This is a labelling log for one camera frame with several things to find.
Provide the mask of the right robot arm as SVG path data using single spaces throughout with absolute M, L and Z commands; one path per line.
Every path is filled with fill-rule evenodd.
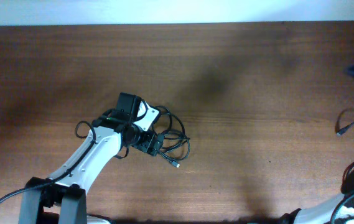
M 346 68 L 348 76 L 354 78 L 354 64 Z M 354 126 L 354 121 L 340 127 L 340 113 L 335 127 L 337 136 L 342 136 Z M 333 198 L 311 208 L 298 208 L 291 213 L 285 213 L 273 223 L 287 224 L 331 224 L 354 223 L 354 162 L 343 172 L 340 193 Z

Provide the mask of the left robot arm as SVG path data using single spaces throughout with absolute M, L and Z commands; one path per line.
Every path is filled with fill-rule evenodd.
M 33 177 L 26 183 L 19 223 L 110 223 L 88 214 L 86 195 L 120 150 L 131 146 L 152 154 L 158 149 L 150 127 L 160 115 L 141 97 L 120 93 L 115 108 L 88 123 L 82 145 L 61 167 L 46 179 Z

